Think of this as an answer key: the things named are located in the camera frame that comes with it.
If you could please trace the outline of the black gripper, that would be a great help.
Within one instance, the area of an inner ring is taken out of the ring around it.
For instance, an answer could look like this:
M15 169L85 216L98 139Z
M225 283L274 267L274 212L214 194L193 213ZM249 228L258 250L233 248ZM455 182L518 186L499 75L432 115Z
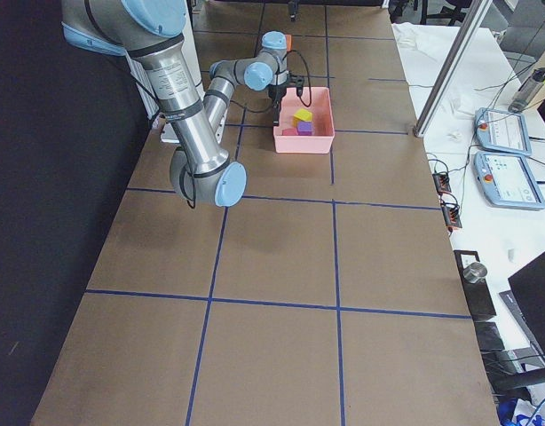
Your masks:
M297 0L288 1L288 15L291 20L295 20L297 16ZM280 125L281 101L287 94L288 83L269 84L267 86L268 98L272 104L272 126Z

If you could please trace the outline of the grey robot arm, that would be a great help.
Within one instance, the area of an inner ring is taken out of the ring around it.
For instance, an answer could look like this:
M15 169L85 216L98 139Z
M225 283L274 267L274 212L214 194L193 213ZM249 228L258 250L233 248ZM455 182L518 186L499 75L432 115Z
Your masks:
M190 206L236 204L245 191L247 172L220 145L217 130L240 85L268 90L273 106L279 106L290 77L285 35L265 33L253 58L214 63L210 86L200 94L183 55L189 22L184 2L64 1L61 10L68 43L129 56L145 70L159 108L178 137L170 162L174 190Z

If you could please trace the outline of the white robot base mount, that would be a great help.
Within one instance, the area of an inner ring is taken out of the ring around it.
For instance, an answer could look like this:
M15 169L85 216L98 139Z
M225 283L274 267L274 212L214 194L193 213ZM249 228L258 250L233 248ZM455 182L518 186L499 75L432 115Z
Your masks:
M213 130L220 143L234 87L218 76L208 89L203 88L187 4L172 1L170 5L177 13L180 42L167 50L172 55L172 63L157 71L158 76L153 81L155 92L161 97L162 114L166 117L161 140L179 144L176 126L184 124L186 136L203 136L207 130Z

